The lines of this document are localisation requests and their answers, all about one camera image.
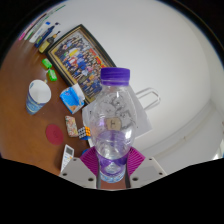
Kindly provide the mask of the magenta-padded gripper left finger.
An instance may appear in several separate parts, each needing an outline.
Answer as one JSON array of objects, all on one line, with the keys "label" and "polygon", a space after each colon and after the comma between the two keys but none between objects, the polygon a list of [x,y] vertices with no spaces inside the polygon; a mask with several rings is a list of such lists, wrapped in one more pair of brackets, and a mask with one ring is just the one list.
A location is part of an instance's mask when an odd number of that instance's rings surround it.
[{"label": "magenta-padded gripper left finger", "polygon": [[63,152],[60,177],[84,188],[97,189],[100,186],[99,162],[94,147],[83,152],[80,158],[74,156],[74,149],[66,146]]}]

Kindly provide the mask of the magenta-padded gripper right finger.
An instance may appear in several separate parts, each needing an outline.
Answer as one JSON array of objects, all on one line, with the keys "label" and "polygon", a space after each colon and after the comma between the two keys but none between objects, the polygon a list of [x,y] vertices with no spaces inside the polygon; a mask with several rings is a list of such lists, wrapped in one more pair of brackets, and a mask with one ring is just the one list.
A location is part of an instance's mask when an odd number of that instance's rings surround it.
[{"label": "magenta-padded gripper right finger", "polygon": [[145,157],[137,149],[130,149],[125,175],[128,188],[140,188],[165,176],[166,172],[154,157]]}]

